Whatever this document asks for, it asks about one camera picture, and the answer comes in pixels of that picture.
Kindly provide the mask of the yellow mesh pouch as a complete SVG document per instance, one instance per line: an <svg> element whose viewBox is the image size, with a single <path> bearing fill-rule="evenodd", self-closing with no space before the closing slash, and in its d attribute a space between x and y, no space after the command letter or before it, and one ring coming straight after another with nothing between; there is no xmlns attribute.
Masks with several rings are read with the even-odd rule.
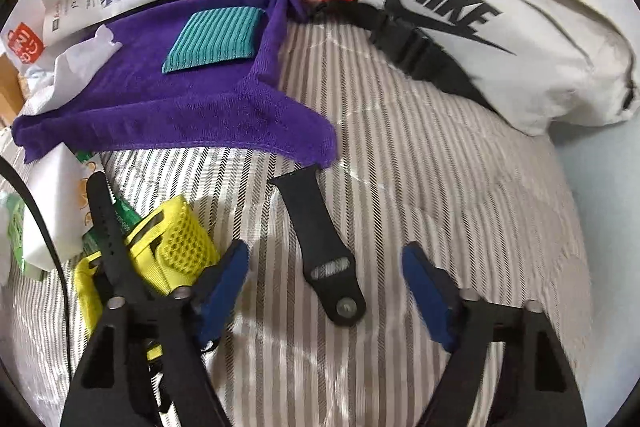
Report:
<svg viewBox="0 0 640 427"><path fill-rule="evenodd" d="M163 202L125 237L134 269L154 291L166 296L179 286L193 285L202 272L220 260L212 239L184 196ZM81 259L74 285L89 333L113 294L97 251Z"/></svg>

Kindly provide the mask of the white foam block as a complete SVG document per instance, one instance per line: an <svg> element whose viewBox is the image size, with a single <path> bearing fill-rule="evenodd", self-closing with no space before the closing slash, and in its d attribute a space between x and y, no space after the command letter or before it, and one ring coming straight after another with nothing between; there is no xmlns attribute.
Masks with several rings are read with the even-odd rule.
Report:
<svg viewBox="0 0 640 427"><path fill-rule="evenodd" d="M87 168L64 144L58 144L30 169L27 186L34 196L62 265L82 251L82 236L92 225Z"/></svg>

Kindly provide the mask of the green tissue pack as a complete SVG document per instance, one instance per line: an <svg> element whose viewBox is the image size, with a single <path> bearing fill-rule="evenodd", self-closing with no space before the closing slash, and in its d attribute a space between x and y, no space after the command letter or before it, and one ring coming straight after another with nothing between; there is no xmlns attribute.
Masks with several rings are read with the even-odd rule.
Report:
<svg viewBox="0 0 640 427"><path fill-rule="evenodd" d="M0 281L2 286L9 282L12 261L17 268L25 270L26 262L23 259L23 219L25 204L16 193L1 191L0 204Z"/></svg>

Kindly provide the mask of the black watch strap half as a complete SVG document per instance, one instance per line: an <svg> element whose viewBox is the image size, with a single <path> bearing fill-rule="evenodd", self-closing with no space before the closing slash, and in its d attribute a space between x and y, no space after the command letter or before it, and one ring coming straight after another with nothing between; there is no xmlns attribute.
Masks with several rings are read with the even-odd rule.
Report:
<svg viewBox="0 0 640 427"><path fill-rule="evenodd" d="M340 327L356 325L367 311L357 280L356 258L343 243L326 209L312 165L269 181L288 210L302 253L303 276L328 319Z"/></svg>

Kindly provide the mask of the white cloth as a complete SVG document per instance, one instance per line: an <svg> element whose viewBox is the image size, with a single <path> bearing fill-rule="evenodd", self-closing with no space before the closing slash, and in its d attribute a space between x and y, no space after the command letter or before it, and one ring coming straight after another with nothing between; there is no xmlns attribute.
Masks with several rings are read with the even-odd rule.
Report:
<svg viewBox="0 0 640 427"><path fill-rule="evenodd" d="M55 59L52 74L38 82L20 115L41 115L72 101L121 47L114 34L101 25L92 38L71 46Z"/></svg>

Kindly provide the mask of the teal knitted cloth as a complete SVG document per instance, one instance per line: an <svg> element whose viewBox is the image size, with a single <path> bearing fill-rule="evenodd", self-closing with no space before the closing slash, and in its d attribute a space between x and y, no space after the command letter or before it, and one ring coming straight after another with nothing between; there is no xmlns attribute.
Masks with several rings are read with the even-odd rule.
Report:
<svg viewBox="0 0 640 427"><path fill-rule="evenodd" d="M264 18L265 11L254 6L228 6L192 14L166 55L162 73L252 58Z"/></svg>

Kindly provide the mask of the green wet wipes packet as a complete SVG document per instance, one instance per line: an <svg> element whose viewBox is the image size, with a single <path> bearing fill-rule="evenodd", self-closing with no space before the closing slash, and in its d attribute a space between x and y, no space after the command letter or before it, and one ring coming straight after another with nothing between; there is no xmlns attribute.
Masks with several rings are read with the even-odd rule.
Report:
<svg viewBox="0 0 640 427"><path fill-rule="evenodd" d="M95 172L103 172L104 167L98 153L78 152L77 160L81 165L81 176L79 182L79 204L82 221L84 221L84 235L82 236L82 251L85 255L92 255L99 250L98 243L93 232L93 222L89 208L87 182ZM120 231L123 236L127 236L134 227L142 220L137 211L132 208L125 199L115 195L111 185L107 185L110 191L112 206L116 213Z"/></svg>

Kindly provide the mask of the striped grey bed quilt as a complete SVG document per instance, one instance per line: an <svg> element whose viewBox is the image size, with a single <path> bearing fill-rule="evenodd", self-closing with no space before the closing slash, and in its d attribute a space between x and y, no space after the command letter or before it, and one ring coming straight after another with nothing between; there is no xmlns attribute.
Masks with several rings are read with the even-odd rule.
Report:
<svg viewBox="0 0 640 427"><path fill-rule="evenodd" d="M367 311L340 327L305 281L288 210L271 185L295 162L228 147L110 150L108 182L140 215L183 196L219 249L250 267L205 364L235 426L412 426L442 376L402 275L420 244L462 287L500 305L539 301L576 379L590 367L591 285L577 209L549 138L390 64L367 31L288 22L280 95L326 117L336 157L318 184L354 254Z"/></svg>

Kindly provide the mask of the purple towel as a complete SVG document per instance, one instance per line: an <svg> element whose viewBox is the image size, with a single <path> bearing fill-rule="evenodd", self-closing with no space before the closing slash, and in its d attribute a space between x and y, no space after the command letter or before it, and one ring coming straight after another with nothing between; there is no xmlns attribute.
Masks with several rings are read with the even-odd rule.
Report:
<svg viewBox="0 0 640 427"><path fill-rule="evenodd" d="M162 71L192 15L237 6L262 12L253 57ZM69 102L17 117L13 141L26 161L58 144L95 152L221 146L328 167L337 158L332 124L278 88L288 21L306 18L300 0L180 0L114 20L106 28L120 49Z"/></svg>

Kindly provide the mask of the grey Miniso plastic bag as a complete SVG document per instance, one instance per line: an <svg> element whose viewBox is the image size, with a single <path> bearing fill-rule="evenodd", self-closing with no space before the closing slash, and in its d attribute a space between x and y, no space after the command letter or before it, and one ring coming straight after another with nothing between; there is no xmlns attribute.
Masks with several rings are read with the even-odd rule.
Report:
<svg viewBox="0 0 640 427"><path fill-rule="evenodd" d="M44 0L18 0L2 28L2 46L22 75L26 75L30 66L43 65L45 17Z"/></svg>

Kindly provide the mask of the white Nike waist bag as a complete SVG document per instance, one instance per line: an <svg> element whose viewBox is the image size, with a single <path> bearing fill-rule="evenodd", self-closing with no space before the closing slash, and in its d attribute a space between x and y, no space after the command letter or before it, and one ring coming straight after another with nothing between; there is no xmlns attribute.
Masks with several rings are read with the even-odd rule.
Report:
<svg viewBox="0 0 640 427"><path fill-rule="evenodd" d="M601 127L639 107L636 57L596 0L326 0L415 80L468 98L529 135Z"/></svg>

